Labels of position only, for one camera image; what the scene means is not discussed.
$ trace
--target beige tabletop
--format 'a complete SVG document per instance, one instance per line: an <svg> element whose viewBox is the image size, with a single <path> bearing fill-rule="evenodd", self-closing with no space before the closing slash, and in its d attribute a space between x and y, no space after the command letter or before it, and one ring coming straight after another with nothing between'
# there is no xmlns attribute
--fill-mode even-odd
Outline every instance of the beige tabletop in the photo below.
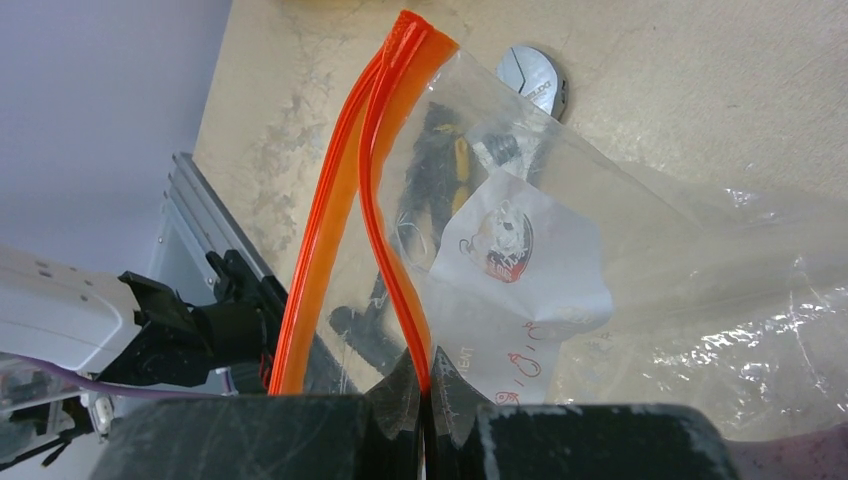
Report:
<svg viewBox="0 0 848 480"><path fill-rule="evenodd" d="M563 121L612 160L848 198L845 2L234 0L195 161L286 287L335 119L403 8L491 69L547 52Z"/></svg>

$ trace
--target plastic bag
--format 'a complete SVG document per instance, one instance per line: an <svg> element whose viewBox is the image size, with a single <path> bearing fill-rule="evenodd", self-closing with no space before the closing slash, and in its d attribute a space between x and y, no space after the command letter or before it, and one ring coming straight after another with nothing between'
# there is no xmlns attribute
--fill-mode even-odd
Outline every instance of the plastic bag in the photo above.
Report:
<svg viewBox="0 0 848 480"><path fill-rule="evenodd" d="M426 390L441 346L500 404L821 429L848 409L846 220L615 165L404 12L336 126L271 392L300 390L317 332L359 390L406 346Z"/></svg>

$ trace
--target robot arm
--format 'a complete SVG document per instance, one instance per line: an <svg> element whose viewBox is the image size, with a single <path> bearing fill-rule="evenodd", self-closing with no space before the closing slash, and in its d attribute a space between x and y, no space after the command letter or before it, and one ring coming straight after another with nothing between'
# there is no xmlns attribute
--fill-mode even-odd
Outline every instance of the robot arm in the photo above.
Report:
<svg viewBox="0 0 848 480"><path fill-rule="evenodd" d="M0 246L0 352L136 386L193 387L214 368L258 365L276 347L286 292L234 250L207 261L218 301L193 306L131 272L86 272Z"/></svg>
<svg viewBox="0 0 848 480"><path fill-rule="evenodd" d="M0 351L98 374L141 331L130 288L0 245Z"/></svg>

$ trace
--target orange zipper seal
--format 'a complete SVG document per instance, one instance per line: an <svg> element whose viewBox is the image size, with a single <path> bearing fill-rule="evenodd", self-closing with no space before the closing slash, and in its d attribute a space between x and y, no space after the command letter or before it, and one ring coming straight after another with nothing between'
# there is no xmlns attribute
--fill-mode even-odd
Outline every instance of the orange zipper seal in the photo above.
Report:
<svg viewBox="0 0 848 480"><path fill-rule="evenodd" d="M429 328L415 288L400 258L386 241L376 192L395 137L427 83L457 48L453 40L424 19L403 11L348 96L327 150L304 232L277 343L269 394L302 391L312 337L356 190L355 185L350 185L350 179L356 177L355 170L353 175L338 173L356 167L352 165L352 155L356 152L368 238L409 346L419 385L423 392L429 391ZM353 144L354 139L358 139L358 145Z"/></svg>

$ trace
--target white paper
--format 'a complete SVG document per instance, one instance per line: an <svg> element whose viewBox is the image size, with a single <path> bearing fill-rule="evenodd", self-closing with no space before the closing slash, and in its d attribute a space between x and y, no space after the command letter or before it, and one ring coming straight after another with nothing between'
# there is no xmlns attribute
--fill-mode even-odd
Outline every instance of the white paper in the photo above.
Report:
<svg viewBox="0 0 848 480"><path fill-rule="evenodd" d="M562 341L612 314L597 227L502 169L447 224L423 300L434 345L498 404L542 403Z"/></svg>

